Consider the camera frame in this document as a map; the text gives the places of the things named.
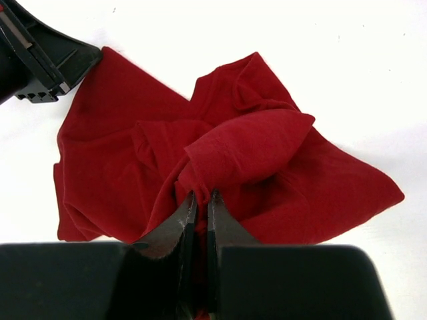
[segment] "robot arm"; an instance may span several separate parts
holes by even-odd
[[[101,51],[46,26],[15,0],[0,0],[0,104],[66,95],[101,60]]]

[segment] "black machine part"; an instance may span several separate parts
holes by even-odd
[[[194,195],[132,245],[0,245],[0,318],[192,320]],[[219,193],[208,205],[207,307],[216,320],[392,320],[368,256],[349,246],[263,245]]]
[[[0,0],[0,104],[13,95],[57,101],[101,58],[97,47],[46,26],[15,0]]]

